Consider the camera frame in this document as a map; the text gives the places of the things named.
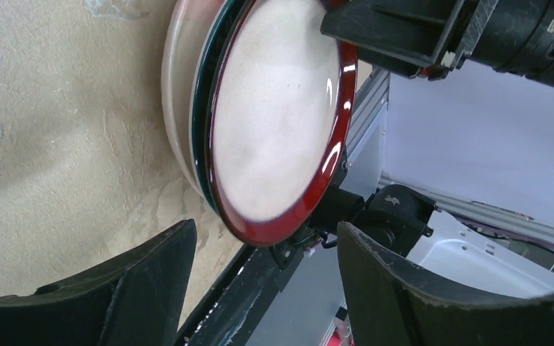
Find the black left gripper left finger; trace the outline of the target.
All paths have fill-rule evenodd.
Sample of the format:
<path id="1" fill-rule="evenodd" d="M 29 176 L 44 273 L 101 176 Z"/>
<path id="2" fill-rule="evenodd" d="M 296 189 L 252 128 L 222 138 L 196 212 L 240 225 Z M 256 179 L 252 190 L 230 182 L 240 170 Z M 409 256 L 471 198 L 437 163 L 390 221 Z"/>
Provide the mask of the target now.
<path id="1" fill-rule="evenodd" d="M 0 297 L 0 345 L 173 345 L 195 256 L 193 220 L 30 296 Z"/>

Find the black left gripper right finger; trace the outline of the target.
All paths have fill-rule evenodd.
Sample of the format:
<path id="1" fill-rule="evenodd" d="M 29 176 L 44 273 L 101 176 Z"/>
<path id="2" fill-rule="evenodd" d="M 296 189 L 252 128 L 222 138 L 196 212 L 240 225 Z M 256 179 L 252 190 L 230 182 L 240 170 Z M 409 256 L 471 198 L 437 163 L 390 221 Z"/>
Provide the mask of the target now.
<path id="1" fill-rule="evenodd" d="M 356 345 L 554 345 L 554 294 L 520 299 L 443 278 L 338 224 Z"/>

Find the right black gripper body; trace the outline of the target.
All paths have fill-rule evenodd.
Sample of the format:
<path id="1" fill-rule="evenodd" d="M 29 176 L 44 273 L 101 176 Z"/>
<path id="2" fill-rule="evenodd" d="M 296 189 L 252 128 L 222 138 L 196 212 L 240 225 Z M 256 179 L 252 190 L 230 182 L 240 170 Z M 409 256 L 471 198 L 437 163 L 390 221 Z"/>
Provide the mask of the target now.
<path id="1" fill-rule="evenodd" d="M 446 51 L 441 64 L 448 69 L 461 68 L 465 60 L 470 58 L 491 18 L 498 0 L 473 1 L 472 10 L 464 18 L 464 30 L 461 37 L 456 38 L 457 47 L 453 52 Z"/>

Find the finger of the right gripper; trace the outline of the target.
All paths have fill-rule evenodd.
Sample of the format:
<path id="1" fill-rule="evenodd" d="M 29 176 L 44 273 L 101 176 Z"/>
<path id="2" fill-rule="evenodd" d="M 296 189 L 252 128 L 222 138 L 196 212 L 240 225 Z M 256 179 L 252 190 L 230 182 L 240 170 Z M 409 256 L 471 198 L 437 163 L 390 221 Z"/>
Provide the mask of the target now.
<path id="1" fill-rule="evenodd" d="M 363 59 L 408 78 L 453 61 L 449 41 L 464 1 L 347 1 L 330 10 L 322 34 L 358 47 Z"/>

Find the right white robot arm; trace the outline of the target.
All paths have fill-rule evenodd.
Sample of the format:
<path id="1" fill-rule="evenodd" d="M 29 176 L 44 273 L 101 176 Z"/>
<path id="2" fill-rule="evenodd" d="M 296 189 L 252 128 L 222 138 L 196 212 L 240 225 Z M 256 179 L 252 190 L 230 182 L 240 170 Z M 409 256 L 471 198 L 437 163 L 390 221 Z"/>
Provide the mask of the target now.
<path id="1" fill-rule="evenodd" d="M 554 87 L 554 1 L 350 1 L 320 29 L 409 78 L 472 60 Z M 355 345 L 554 345 L 554 272 L 431 198 L 337 190 L 326 216 Z"/>

